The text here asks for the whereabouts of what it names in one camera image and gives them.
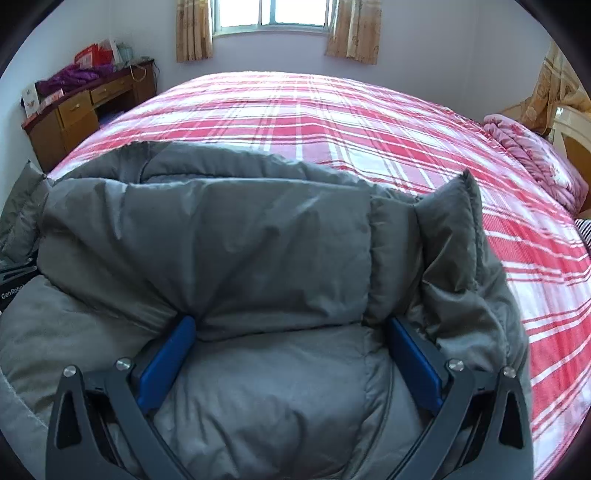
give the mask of pink blanket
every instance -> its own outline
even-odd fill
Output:
[[[552,145],[519,122],[502,115],[486,116],[484,130],[503,145],[571,215],[579,212],[587,198],[589,185]]]

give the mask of desk top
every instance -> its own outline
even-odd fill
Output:
[[[142,61],[142,62],[138,63],[138,65],[141,67],[145,67],[147,65],[152,64],[153,62],[154,62],[153,60],[147,60],[147,61]],[[129,67],[126,67],[123,70],[119,70],[118,72],[112,73],[110,75],[107,75],[106,77],[101,77],[99,79],[96,79],[96,80],[89,82],[81,87],[78,87],[76,90],[72,90],[71,92],[66,93],[63,97],[57,99],[51,105],[48,105],[48,107],[46,107],[45,110],[43,110],[40,115],[36,116],[29,123],[24,125],[22,129],[25,132],[27,132],[28,134],[31,133],[31,130],[33,130],[35,125],[37,125],[41,120],[43,120],[47,115],[49,115],[52,111],[54,111],[56,108],[58,108],[62,103],[64,103],[69,98],[72,98],[74,95],[76,95],[80,92],[83,92],[84,90],[93,90],[95,88],[100,87],[101,85],[103,85],[105,83],[112,82],[113,80],[124,77],[126,75],[129,75]]]

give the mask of window frame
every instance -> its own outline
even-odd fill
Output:
[[[330,0],[326,0],[326,12],[324,14],[324,25],[310,25],[301,23],[277,23],[275,22],[275,4],[276,0],[271,1],[271,16],[268,25],[262,24],[262,2],[259,0],[258,23],[256,25],[237,25],[235,27],[221,27],[219,5],[223,0],[211,0],[213,17],[213,36],[233,35],[237,33],[251,32],[292,32],[292,33],[312,33],[325,35],[330,30],[329,18],[334,20],[337,0],[332,0],[332,11],[330,11]]]

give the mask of wooden desk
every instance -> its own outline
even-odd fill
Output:
[[[156,95],[154,61],[139,65],[133,76],[126,68],[68,93],[24,127],[45,173],[96,132],[102,116],[131,110]]]

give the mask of purple cloth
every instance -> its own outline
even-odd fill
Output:
[[[82,70],[78,65],[72,64],[57,72],[50,79],[37,82],[35,86],[39,94],[46,97],[60,88],[64,90],[64,93],[71,92],[111,73],[113,73],[113,65],[110,64],[90,70]]]

